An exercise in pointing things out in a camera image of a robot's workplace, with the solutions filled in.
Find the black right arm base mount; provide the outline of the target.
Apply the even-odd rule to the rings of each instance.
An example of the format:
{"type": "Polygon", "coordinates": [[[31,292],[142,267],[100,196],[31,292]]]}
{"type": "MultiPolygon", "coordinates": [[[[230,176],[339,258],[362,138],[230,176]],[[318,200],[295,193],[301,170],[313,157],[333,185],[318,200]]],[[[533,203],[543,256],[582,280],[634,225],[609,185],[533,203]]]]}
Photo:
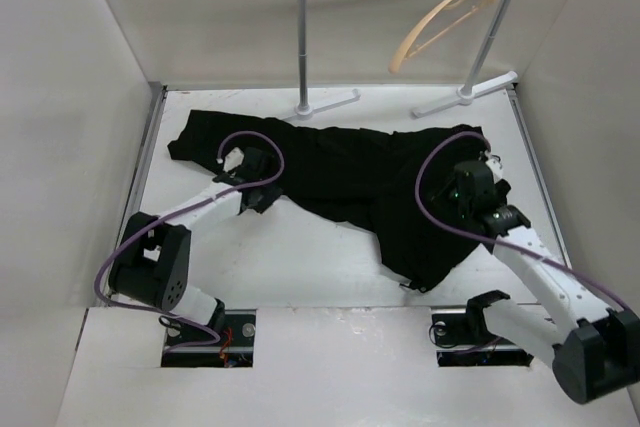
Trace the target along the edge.
{"type": "Polygon", "coordinates": [[[529,367],[533,356],[507,340],[474,334],[462,308],[431,311],[428,330],[441,368],[529,367]]]}

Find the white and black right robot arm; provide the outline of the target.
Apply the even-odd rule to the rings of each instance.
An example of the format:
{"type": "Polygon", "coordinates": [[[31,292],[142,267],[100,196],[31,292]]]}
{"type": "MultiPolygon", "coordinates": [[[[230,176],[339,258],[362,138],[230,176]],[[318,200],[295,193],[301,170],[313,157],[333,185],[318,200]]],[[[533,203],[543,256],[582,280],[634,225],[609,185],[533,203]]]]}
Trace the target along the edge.
{"type": "Polygon", "coordinates": [[[546,248],[529,219],[506,201],[500,164],[488,158],[454,166],[436,203],[454,206],[478,241],[534,295],[547,315],[526,311],[500,290],[468,300],[464,331],[483,343],[511,342],[551,369],[562,391],[587,404],[639,381],[639,318],[612,295],[579,279],[546,248]]]}

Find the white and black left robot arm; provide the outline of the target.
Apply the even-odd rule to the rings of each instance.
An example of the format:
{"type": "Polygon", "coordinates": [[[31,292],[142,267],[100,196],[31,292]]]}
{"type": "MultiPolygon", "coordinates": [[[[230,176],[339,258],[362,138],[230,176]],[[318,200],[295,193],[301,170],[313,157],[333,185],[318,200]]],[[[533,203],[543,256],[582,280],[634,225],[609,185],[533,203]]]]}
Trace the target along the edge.
{"type": "Polygon", "coordinates": [[[206,346],[223,337],[225,306],[189,281],[194,237],[247,210],[268,209],[281,195],[276,181],[285,167],[278,148],[234,148],[220,153],[216,162],[220,174],[191,199],[161,214],[134,213],[94,281],[98,294],[107,285],[111,293],[131,300],[102,296],[105,303],[157,313],[174,329],[188,326],[206,346]]]}

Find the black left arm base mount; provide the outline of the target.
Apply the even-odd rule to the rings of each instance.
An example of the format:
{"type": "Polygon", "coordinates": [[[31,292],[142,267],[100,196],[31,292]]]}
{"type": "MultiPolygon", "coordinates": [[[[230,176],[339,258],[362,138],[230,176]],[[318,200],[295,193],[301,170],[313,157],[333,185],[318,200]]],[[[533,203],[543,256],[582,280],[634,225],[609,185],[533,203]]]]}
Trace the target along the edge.
{"type": "Polygon", "coordinates": [[[255,310],[228,310],[219,340],[175,319],[161,316],[165,340],[163,368],[251,368],[254,360],[257,315],[255,310]]]}

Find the black trousers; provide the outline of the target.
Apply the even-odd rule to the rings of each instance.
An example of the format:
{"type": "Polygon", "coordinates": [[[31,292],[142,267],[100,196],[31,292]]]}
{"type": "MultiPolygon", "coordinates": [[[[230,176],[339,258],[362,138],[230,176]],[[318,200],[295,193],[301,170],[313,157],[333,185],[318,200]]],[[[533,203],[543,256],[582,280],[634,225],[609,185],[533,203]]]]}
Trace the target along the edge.
{"type": "Polygon", "coordinates": [[[462,263],[477,242],[433,225],[419,210],[463,228],[456,209],[430,198],[454,166],[485,150],[479,126],[385,133],[369,129],[293,126],[259,118],[193,110],[168,145],[176,161],[218,173],[219,151],[269,150],[276,144],[285,167],[277,183],[302,209],[348,222],[376,235],[382,264],[415,287],[431,290],[462,263]]]}

